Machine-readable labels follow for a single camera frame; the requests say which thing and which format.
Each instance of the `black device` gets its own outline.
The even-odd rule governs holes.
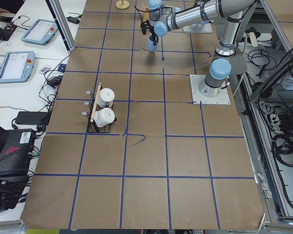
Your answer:
[[[9,40],[16,28],[14,24],[8,24],[4,29],[0,28],[0,40]]]
[[[74,23],[74,24],[79,24],[80,23],[80,20],[78,18],[71,17],[71,16],[67,17],[67,21],[71,22],[71,23]]]
[[[46,122],[47,112],[20,111],[15,119],[19,125],[38,125]]]
[[[0,212],[16,207],[25,186],[11,181],[0,180]]]
[[[50,85],[52,88],[56,88],[62,82],[63,75],[59,75],[57,77],[52,77],[47,80],[47,84]]]
[[[5,130],[0,127],[0,177],[27,174],[35,138],[32,129]]]

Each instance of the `blue joint cap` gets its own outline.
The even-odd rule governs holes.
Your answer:
[[[154,27],[154,32],[159,37],[163,37],[167,34],[168,29],[163,22],[157,21]]]
[[[215,59],[209,67],[211,76],[217,80],[225,79],[227,76],[229,76],[230,71],[231,64],[224,58]]]
[[[162,5],[162,0],[149,0],[148,1],[148,9],[155,10]]]
[[[178,7],[178,6],[175,6],[175,12],[176,12],[176,13],[181,12],[181,8]]]

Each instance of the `metal base plate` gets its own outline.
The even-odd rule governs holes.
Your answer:
[[[189,25],[189,26],[183,27],[183,30],[184,30],[184,33],[203,33],[203,34],[213,33],[210,23],[206,23],[206,24],[196,23],[195,27]]]
[[[194,104],[230,105],[227,89],[222,89],[217,97],[206,97],[199,91],[199,84],[205,79],[205,75],[190,75],[192,99]]]

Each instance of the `black cable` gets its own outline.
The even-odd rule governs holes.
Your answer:
[[[29,112],[28,110],[25,110],[25,109],[22,109],[22,108],[15,108],[15,107],[12,107],[12,106],[0,106],[0,108],[11,108],[11,109],[14,109],[14,110],[22,110],[22,111]]]
[[[26,23],[27,21],[30,20],[30,18],[28,16],[24,16],[24,15],[23,16],[18,16],[17,19],[15,19],[14,21],[11,22],[11,24],[14,24],[14,22],[17,21],[17,20],[19,20],[21,17],[26,17],[27,18],[27,20],[25,20],[23,23],[21,23],[21,26],[31,27],[31,26],[24,25],[24,23]]]
[[[292,48],[291,50],[289,50],[289,51],[283,56],[283,58],[281,59],[281,61],[280,61],[279,64],[278,64],[278,66],[279,66],[280,64],[282,64],[283,60],[284,60],[287,56],[289,56],[292,52],[293,52],[293,48]],[[280,68],[279,68],[279,69],[278,69],[278,70],[277,70],[277,71],[276,71],[276,72],[270,77],[270,79],[269,79],[268,81],[272,80],[272,79],[275,77],[275,75],[276,75],[279,71],[281,71],[281,70],[283,70],[283,69],[285,69],[285,68],[286,68],[286,72],[287,72],[287,70],[290,69],[290,67],[292,66],[292,64],[293,64],[293,55],[292,55],[290,61],[288,61],[287,63],[285,63],[284,65],[282,65],[282,66],[281,66],[281,67],[280,67]],[[258,100],[257,100],[258,110],[259,110],[260,116],[261,116],[262,118],[263,118],[263,113],[262,113],[263,111],[261,110],[261,107],[260,107],[260,100],[261,100],[261,95],[262,95],[263,91],[266,90],[266,88],[267,88],[267,87],[263,87],[263,89],[260,91],[259,98],[258,98]],[[267,130],[267,127],[265,127],[265,129],[266,129],[266,131],[268,132],[268,134],[271,136],[271,139],[272,139],[271,132]],[[277,157],[276,157],[276,155],[275,155],[276,152],[275,152],[275,150],[274,150],[275,147],[272,146],[272,143],[271,143],[271,149],[272,149],[272,154],[273,154],[273,158],[274,158],[275,166],[276,166],[276,169],[277,169],[277,173],[278,173],[278,176],[279,176],[279,179],[280,179],[281,185],[282,185],[283,194],[285,195],[285,198],[286,198],[287,203],[288,203],[289,206],[293,209],[293,204],[292,204],[291,200],[289,199],[289,195],[288,195],[288,192],[287,192],[287,190],[286,190],[286,186],[285,186],[285,183],[284,183],[284,180],[283,180],[282,174],[281,174],[281,172],[280,172],[279,165],[278,165],[278,163],[277,163]]]
[[[20,26],[18,26],[16,24],[15,24],[15,26],[17,26],[18,28],[24,29],[24,30],[28,30],[28,28],[23,28],[23,27],[20,27]]]
[[[248,60],[253,65],[255,65],[256,67],[258,67],[260,69],[262,69],[264,66],[268,66],[271,63],[271,61],[273,61],[274,62],[274,66],[271,67],[271,68],[265,68],[264,71],[273,70],[277,66],[277,60],[274,57],[270,56],[269,54],[264,54],[264,53],[267,53],[267,52],[265,50],[256,49],[256,50],[252,50],[249,53],[245,53],[245,54],[248,56]],[[264,65],[257,64],[253,60],[253,59],[257,59],[257,58],[267,58],[268,59],[268,63],[267,64],[264,64]]]

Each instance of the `power adapter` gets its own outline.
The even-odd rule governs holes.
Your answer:
[[[80,23],[80,20],[78,18],[71,17],[71,16],[67,17],[67,21],[71,22],[71,23],[74,23],[74,24],[79,24]]]

